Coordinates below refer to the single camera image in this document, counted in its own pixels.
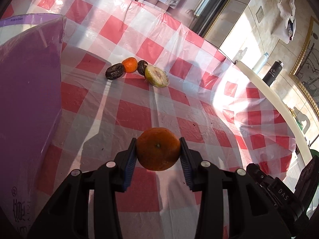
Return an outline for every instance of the dried fruit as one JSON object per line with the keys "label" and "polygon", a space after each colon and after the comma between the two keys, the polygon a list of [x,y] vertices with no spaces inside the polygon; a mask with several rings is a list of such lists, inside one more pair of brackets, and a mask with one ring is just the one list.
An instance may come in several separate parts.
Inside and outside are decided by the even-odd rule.
{"label": "dried fruit", "polygon": [[120,78],[124,74],[124,66],[121,63],[112,65],[106,69],[105,76],[109,80]]}
{"label": "dried fruit", "polygon": [[163,127],[144,131],[136,141],[138,161],[151,171],[163,171],[172,167],[179,158],[180,150],[178,137]]}
{"label": "dried fruit", "polygon": [[147,65],[145,69],[145,78],[151,83],[151,85],[163,88],[169,85],[166,72],[153,65]]}
{"label": "dried fruit", "polygon": [[138,61],[134,57],[126,58],[122,64],[124,65],[125,72],[135,72],[138,68]]}
{"label": "dried fruit", "polygon": [[148,63],[145,60],[140,60],[138,62],[138,73],[142,76],[145,76],[145,69]]}

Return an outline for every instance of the black water bottle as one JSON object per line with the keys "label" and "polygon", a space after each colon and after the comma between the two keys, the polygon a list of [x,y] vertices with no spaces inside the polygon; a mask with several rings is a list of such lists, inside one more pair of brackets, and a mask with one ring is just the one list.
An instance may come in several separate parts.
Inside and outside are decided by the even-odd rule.
{"label": "black water bottle", "polygon": [[282,70],[282,67],[284,66],[283,62],[276,61],[272,67],[269,69],[267,74],[264,76],[263,81],[270,87],[270,85],[275,81],[276,77]]}

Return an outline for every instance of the table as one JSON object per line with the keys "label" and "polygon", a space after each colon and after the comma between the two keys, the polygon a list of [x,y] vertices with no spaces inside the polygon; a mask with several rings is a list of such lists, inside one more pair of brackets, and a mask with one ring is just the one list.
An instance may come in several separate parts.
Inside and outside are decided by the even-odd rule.
{"label": "table", "polygon": [[[67,17],[63,111],[37,183],[36,213],[71,170],[98,168],[155,126],[185,137],[222,169],[254,162],[285,177],[295,150],[287,123],[230,60],[187,27],[130,0],[13,0],[5,16],[47,12]],[[137,73],[107,81],[106,69],[131,56],[165,70],[169,87],[152,87]],[[185,185],[180,161],[162,172],[137,163],[131,187],[116,194],[123,238],[193,238],[200,197]],[[224,225],[227,238],[227,219]]]}
{"label": "table", "polygon": [[307,142],[305,140],[304,134],[300,130],[296,120],[291,115],[287,106],[282,102],[279,96],[268,86],[265,82],[260,79],[257,74],[255,74],[248,66],[246,66],[243,62],[238,61],[236,66],[249,78],[249,80],[266,96],[266,98],[274,105],[274,107],[278,110],[278,112],[282,115],[286,123],[289,125],[292,130],[295,138],[296,144],[300,150],[302,158],[307,165],[311,159],[311,153]]}

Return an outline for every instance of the purple panel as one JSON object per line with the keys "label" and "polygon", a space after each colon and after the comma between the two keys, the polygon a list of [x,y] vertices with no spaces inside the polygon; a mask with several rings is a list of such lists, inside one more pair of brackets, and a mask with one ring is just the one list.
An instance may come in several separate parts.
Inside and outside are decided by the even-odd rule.
{"label": "purple panel", "polygon": [[33,24],[39,25],[41,23],[54,20],[61,17],[59,14],[52,13],[37,13],[37,14],[24,14],[17,15],[11,18],[6,18],[0,21],[0,27],[18,25],[18,24]]}
{"label": "purple panel", "polygon": [[62,111],[64,26],[58,16],[0,46],[0,205],[14,227],[33,222],[36,175]]}

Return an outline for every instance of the white bottle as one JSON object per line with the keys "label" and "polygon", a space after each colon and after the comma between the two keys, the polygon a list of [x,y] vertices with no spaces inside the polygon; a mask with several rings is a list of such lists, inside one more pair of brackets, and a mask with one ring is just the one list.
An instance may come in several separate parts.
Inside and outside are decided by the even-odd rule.
{"label": "white bottle", "polygon": [[258,74],[260,72],[262,67],[267,63],[268,58],[269,58],[269,54],[267,52],[261,56],[261,58],[258,60],[258,62],[252,68],[252,70],[255,74]]}

